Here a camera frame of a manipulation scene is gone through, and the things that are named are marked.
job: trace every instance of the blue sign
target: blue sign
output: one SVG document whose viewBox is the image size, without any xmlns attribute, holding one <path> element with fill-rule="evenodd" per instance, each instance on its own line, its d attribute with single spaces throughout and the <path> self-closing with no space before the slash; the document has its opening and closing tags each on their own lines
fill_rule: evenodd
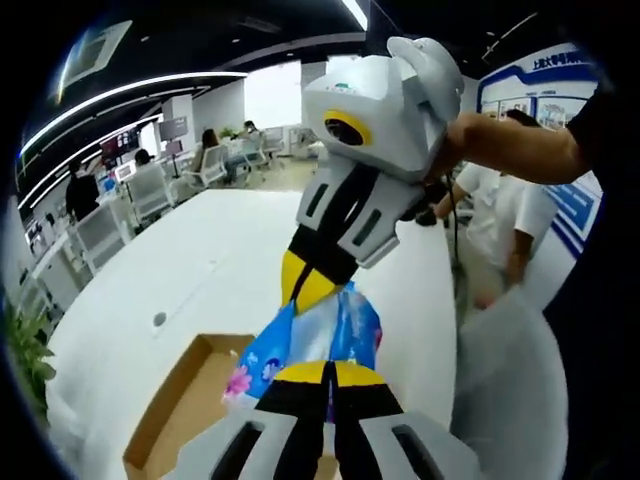
<svg viewBox="0 0 640 480">
<path fill-rule="evenodd" d="M 547 191 L 569 223 L 584 232 L 594 199 L 574 185 L 550 185 Z"/>
<path fill-rule="evenodd" d="M 581 63 L 589 63 L 586 55 L 578 50 L 557 53 L 540 57 L 533 61 L 533 70 L 542 70 L 544 68 L 564 67 L 566 65 L 576 65 Z"/>
</svg>

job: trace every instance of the table surface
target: table surface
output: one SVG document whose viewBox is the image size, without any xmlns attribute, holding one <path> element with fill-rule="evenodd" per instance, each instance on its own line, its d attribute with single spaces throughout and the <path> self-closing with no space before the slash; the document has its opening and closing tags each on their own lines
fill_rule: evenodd
<svg viewBox="0 0 640 480">
<path fill-rule="evenodd" d="M 84 429 L 81 478 L 126 479 L 122 455 L 147 405 L 198 333 L 259 333 L 280 302 L 297 192 L 205 191 L 121 250 L 50 341 L 55 391 Z M 397 227 L 400 245 L 357 288 L 378 312 L 377 370 L 403 407 L 448 428 L 456 327 L 442 225 Z M 158 312 L 167 314 L 153 326 Z"/>
</svg>

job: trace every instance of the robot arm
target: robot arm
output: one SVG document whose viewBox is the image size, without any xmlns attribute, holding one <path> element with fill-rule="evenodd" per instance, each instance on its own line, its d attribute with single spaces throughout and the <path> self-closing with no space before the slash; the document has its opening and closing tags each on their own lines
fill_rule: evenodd
<svg viewBox="0 0 640 480">
<path fill-rule="evenodd" d="M 395 248 L 395 224 L 421 199 L 459 113 L 464 82 L 442 45 L 392 37 L 387 48 L 391 57 L 362 58 L 303 93 L 329 160 L 303 193 L 283 260 L 282 303 L 295 300 L 299 312 Z"/>
</svg>

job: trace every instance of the black and yellow robot body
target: black and yellow robot body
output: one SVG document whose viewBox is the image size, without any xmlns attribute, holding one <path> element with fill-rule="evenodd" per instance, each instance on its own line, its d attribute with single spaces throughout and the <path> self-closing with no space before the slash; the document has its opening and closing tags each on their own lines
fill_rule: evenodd
<svg viewBox="0 0 640 480">
<path fill-rule="evenodd" d="M 404 413 L 384 379 L 351 362 L 282 370 L 254 410 L 233 410 L 187 445 L 165 480 L 312 480 L 329 399 L 343 480 L 480 480 L 475 453 L 428 417 Z"/>
<path fill-rule="evenodd" d="M 423 196 L 422 180 L 460 110 L 464 82 L 431 39 L 392 37 L 390 57 L 369 56 L 303 92 L 323 142 L 282 264 L 282 305 L 299 313 L 371 268 L 399 243 L 396 223 Z"/>
<path fill-rule="evenodd" d="M 303 92 L 329 159 L 305 189 L 282 263 L 282 305 L 302 313 L 371 268 L 399 241 L 395 225 L 460 110 L 462 75 L 431 39 L 392 37 Z M 475 454 L 425 416 L 404 413 L 383 378 L 348 362 L 281 371 L 254 410 L 233 410 L 180 451 L 165 478 L 306 480 L 323 450 L 329 399 L 344 480 L 481 478 Z"/>
</svg>

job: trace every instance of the plastic bag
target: plastic bag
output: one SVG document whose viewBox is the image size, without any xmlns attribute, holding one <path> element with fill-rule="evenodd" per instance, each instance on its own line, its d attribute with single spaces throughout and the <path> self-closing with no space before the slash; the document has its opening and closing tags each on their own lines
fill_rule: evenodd
<svg viewBox="0 0 640 480">
<path fill-rule="evenodd" d="M 374 370 L 381 340 L 380 319 L 352 282 L 297 317 L 292 302 L 240 356 L 223 401 L 253 408 L 276 374 L 296 363 L 344 360 Z"/>
</svg>

